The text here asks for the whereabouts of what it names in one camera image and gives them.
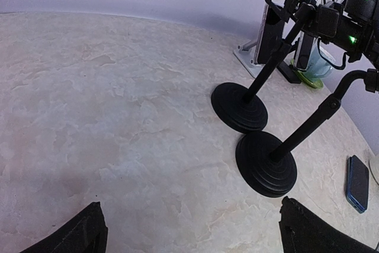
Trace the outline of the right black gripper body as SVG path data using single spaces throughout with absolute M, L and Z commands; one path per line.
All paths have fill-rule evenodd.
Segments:
M 312 37 L 331 39 L 336 36 L 343 11 L 344 5 L 337 2 L 319 5 L 301 30 Z

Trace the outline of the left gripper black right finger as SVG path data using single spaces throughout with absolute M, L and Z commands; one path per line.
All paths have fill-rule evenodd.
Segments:
M 294 198 L 284 197 L 279 227 L 284 252 L 375 252 L 338 231 Z

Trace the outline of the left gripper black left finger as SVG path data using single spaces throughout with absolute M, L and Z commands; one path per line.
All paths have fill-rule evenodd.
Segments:
M 57 231 L 24 252 L 105 252 L 108 228 L 100 202 L 92 202 Z

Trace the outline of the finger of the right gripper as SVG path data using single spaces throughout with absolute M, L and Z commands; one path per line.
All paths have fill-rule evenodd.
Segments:
M 310 12 L 305 19 L 305 25 L 317 24 L 317 7 L 315 0 L 265 0 L 266 4 L 285 23 L 292 19 L 297 22 L 303 13 L 303 7 L 309 8 Z

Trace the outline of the black folding phone stand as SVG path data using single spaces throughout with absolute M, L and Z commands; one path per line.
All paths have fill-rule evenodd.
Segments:
M 291 84 L 301 84 L 300 78 L 296 75 L 296 73 L 293 71 L 293 69 L 286 64 L 285 62 L 281 62 L 277 66 L 278 71 L 280 74 Z

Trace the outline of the blue phone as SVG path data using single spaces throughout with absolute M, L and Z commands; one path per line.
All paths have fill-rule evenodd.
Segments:
M 364 213 L 368 208 L 369 176 L 369 169 L 356 155 L 347 159 L 345 195 L 358 213 Z

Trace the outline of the white folding phone stand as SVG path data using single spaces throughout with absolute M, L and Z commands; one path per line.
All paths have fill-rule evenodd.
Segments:
M 252 40 L 246 44 L 238 45 L 233 51 L 233 54 L 253 78 L 256 78 L 263 68 L 263 65 L 259 64 L 256 59 L 257 44 L 257 40 Z

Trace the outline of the black round-base stand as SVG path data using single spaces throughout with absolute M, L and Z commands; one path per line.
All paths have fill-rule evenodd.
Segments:
M 296 183 L 297 166 L 291 151 L 308 138 L 341 107 L 341 101 L 353 81 L 362 79 L 368 92 L 378 91 L 378 70 L 348 72 L 317 110 L 284 142 L 264 131 L 244 135 L 237 143 L 235 158 L 247 184 L 265 197 L 287 194 Z
M 316 13 L 314 6 L 302 3 L 295 13 L 296 22 L 286 38 L 277 41 L 275 49 L 259 75 L 249 88 L 233 82 L 215 87 L 211 94 L 211 105 L 217 116 L 226 125 L 240 133 L 263 130 L 268 122 L 268 112 L 258 91 L 262 88 L 275 68 L 289 54 L 292 42 Z

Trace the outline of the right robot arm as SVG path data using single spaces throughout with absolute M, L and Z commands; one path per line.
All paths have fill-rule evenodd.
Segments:
M 343 49 L 348 62 L 365 56 L 378 68 L 378 0 L 265 0 L 280 19 L 300 22 L 301 31 Z

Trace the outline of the light blue mug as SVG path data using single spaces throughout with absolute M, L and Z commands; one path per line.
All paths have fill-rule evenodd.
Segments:
M 335 58 L 324 48 L 315 47 L 310 54 L 308 67 L 305 76 L 309 79 L 321 79 L 327 77 L 333 70 L 333 67 L 327 62 L 335 64 Z

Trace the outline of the green saucer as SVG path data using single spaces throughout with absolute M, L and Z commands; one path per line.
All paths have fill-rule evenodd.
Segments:
M 324 87 L 323 81 L 321 79 L 308 79 L 304 76 L 303 73 L 294 69 L 294 59 L 290 60 L 290 68 L 295 73 L 295 75 L 299 78 L 299 80 L 313 89 L 322 89 Z

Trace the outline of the cream ceramic mug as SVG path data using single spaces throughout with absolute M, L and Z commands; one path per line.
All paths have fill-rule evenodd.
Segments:
M 370 159 L 369 167 L 373 179 L 379 185 L 379 155 L 376 155 Z

